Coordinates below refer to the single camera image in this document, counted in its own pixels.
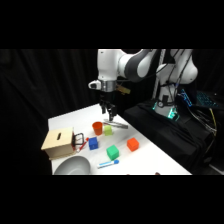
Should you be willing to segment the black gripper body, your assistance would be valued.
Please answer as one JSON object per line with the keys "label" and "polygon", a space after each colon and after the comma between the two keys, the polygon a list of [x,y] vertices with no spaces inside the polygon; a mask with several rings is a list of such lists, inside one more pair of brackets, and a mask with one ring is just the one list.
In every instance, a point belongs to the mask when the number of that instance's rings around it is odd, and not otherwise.
{"label": "black gripper body", "polygon": [[103,105],[106,106],[107,111],[114,104],[115,93],[114,92],[100,92],[100,106],[102,108]]}

